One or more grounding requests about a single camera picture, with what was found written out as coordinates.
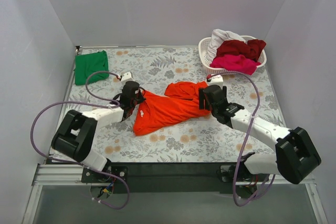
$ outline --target red cloth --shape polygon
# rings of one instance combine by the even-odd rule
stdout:
[[[139,105],[135,119],[133,127],[135,135],[146,135],[165,126],[208,115],[210,111],[198,108],[198,89],[206,87],[205,81],[197,84],[172,83],[165,92],[165,95],[170,97],[162,97],[146,91],[144,95],[146,100]]]
[[[210,64],[212,68],[225,68],[229,71],[238,71],[246,74],[253,74],[260,62],[246,59],[244,55],[225,55],[216,57]]]
[[[248,40],[247,44],[240,40],[226,40],[217,49],[217,57],[224,55],[244,55],[247,59],[258,61],[266,43],[263,40]]]

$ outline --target table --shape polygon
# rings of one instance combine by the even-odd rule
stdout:
[[[112,49],[84,49],[82,54],[105,50],[110,71],[118,74],[131,71],[135,81],[155,94],[163,95],[170,83],[179,81],[200,82],[206,77],[205,70],[193,47],[133,47]],[[283,126],[281,112],[265,67],[252,75],[261,96],[257,115],[271,123]],[[76,86],[73,80],[68,100],[107,105],[89,95],[85,86]],[[251,83],[242,76],[224,76],[229,102],[243,105],[250,112],[256,106],[257,96]],[[90,90],[106,98],[113,98],[122,85],[114,76],[89,85]],[[71,104],[65,112],[95,109],[90,106]],[[135,136],[132,128],[136,108],[130,118],[96,131],[92,148],[112,162],[235,162],[243,142],[242,132],[219,124],[214,117],[190,119],[175,126],[164,127],[145,136]],[[270,154],[265,144],[250,138],[245,153]],[[51,150],[50,155],[64,158]]]

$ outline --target dark red cloth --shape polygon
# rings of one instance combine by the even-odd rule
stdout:
[[[260,62],[246,59],[244,55],[225,55],[216,57],[210,64],[212,68],[225,68],[229,71],[238,71],[246,74],[253,74]]]
[[[258,61],[266,42],[259,39],[248,40],[247,44],[240,40],[226,40],[217,49],[217,57],[224,55],[244,55],[247,59]]]

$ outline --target white towel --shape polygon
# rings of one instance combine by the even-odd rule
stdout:
[[[243,39],[240,35],[235,34],[231,31],[223,31],[220,29],[213,30],[211,34],[211,41],[208,45],[208,53],[206,58],[212,62],[216,57],[218,47],[220,47],[224,41],[234,39],[246,43],[245,39]]]

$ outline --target white wall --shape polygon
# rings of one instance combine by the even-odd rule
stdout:
[[[336,0],[286,0],[267,37],[268,67],[290,127],[305,128],[322,157],[314,174],[336,223]]]
[[[49,0],[0,0],[0,223],[21,222],[42,159],[30,146],[35,115],[64,98],[75,49]],[[38,123],[47,151],[60,108]]]
[[[50,0],[75,45],[197,45],[214,28],[263,39],[284,0]]]

